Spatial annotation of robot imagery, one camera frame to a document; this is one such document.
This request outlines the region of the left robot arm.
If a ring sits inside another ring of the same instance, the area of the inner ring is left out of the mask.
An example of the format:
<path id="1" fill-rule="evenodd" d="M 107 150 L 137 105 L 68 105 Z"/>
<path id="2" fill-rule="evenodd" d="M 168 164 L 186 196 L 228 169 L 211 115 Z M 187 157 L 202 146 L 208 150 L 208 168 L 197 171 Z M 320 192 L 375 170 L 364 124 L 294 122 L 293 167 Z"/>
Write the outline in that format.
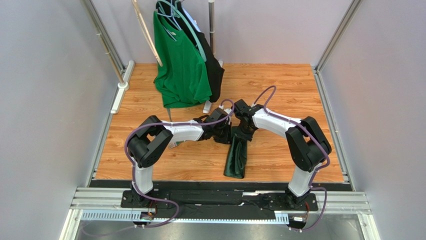
<path id="1" fill-rule="evenodd" d="M 123 192 L 121 207 L 146 208 L 154 188 L 153 170 L 170 143 L 205 141 L 228 144 L 231 138 L 233 109 L 216 108 L 210 115 L 189 121 L 163 121 L 148 117 L 125 141 L 125 154 L 132 163 L 130 190 Z"/>

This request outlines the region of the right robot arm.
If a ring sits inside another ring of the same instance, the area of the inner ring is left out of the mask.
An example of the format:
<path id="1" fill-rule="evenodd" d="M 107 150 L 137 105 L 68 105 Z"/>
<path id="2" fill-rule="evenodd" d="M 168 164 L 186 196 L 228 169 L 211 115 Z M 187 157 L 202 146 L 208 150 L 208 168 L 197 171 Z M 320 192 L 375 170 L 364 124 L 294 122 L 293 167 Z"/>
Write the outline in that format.
<path id="1" fill-rule="evenodd" d="M 263 105 L 249 106 L 240 99 L 234 104 L 234 115 L 240 120 L 236 136 L 252 141 L 256 130 L 267 130 L 287 140 L 295 164 L 292 179 L 285 189 L 284 203 L 297 209 L 306 201 L 315 175 L 324 161 L 329 161 L 331 145 L 318 122 L 311 116 L 304 119 L 287 117 Z"/>

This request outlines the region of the dark green cloth napkin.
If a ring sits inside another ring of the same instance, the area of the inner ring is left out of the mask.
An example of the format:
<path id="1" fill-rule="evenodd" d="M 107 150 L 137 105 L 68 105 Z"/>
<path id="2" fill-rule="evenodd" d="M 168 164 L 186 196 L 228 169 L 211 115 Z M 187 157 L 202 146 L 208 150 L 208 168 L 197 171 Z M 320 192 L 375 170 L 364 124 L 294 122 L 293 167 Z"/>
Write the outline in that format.
<path id="1" fill-rule="evenodd" d="M 223 175 L 230 178 L 243 179 L 248 160 L 248 141 L 237 136 L 237 129 L 237 126 L 231 128 L 230 147 Z"/>

